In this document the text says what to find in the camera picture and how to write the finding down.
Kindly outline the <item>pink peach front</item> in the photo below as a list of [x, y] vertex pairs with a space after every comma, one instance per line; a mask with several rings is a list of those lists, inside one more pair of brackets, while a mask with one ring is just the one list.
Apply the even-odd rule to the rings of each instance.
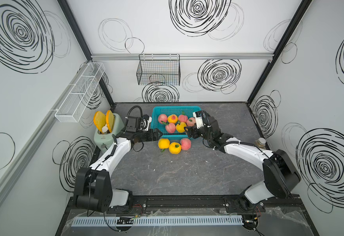
[[188, 127], [193, 127], [196, 124], [195, 118], [194, 117], [188, 118], [186, 124]]

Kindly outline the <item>yellow peach front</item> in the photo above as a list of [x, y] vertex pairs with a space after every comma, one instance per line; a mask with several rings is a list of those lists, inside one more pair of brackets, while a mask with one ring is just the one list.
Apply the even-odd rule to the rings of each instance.
[[187, 124], [185, 122], [180, 122], [179, 124], [176, 125], [176, 130], [178, 133], [185, 133], [185, 127]]

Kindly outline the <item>pink peach with leaf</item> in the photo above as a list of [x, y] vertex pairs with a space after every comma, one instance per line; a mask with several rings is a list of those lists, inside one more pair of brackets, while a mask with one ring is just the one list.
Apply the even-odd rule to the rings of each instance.
[[185, 114], [184, 111], [181, 112], [181, 115], [178, 116], [178, 122], [179, 123], [187, 123], [188, 116]]

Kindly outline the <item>teal plastic basket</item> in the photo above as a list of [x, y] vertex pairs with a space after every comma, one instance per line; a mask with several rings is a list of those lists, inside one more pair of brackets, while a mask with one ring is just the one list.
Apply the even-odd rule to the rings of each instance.
[[189, 118], [193, 116], [194, 112], [200, 111], [201, 108], [199, 106], [157, 106], [154, 107], [152, 112], [152, 129], [159, 129], [163, 136], [162, 138], [167, 138], [169, 140], [180, 140], [183, 138], [187, 138], [188, 136], [185, 133], [179, 133], [175, 131], [173, 134], [170, 134], [166, 131], [165, 125], [158, 122], [158, 117], [162, 114], [170, 116], [170, 115], [187, 115]]

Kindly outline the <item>yellow peach with leaf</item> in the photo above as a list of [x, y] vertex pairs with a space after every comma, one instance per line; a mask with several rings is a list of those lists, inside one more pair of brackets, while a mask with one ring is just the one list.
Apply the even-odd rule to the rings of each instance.
[[182, 151], [182, 147], [179, 143], [177, 142], [172, 142], [169, 145], [169, 152], [171, 154], [179, 154]]

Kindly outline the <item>yellow peach red spot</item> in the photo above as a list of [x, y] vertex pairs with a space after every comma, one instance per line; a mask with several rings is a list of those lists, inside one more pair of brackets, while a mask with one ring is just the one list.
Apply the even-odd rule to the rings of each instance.
[[176, 124], [179, 122], [178, 116], [177, 115], [170, 115], [170, 116], [168, 116], [167, 121], [169, 124]]

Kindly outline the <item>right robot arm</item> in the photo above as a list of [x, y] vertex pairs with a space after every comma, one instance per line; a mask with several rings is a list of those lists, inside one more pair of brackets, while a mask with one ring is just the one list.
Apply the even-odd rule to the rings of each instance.
[[269, 198], [292, 196], [302, 178], [285, 151], [262, 149], [223, 133], [217, 120], [204, 110], [194, 112], [193, 118], [195, 125], [185, 128], [189, 138], [202, 138], [212, 150], [239, 157], [263, 172], [264, 180], [247, 187], [237, 198], [242, 211], [250, 211]]

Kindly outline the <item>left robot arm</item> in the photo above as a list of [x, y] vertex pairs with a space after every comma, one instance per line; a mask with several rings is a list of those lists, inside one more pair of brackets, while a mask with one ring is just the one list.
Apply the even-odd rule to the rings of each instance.
[[106, 212], [111, 207], [130, 206], [129, 190], [113, 189], [111, 176], [134, 144], [158, 141], [163, 133], [151, 128], [152, 117], [127, 117], [125, 127], [113, 135], [113, 143], [107, 151], [87, 168], [76, 174], [73, 204], [77, 208]]

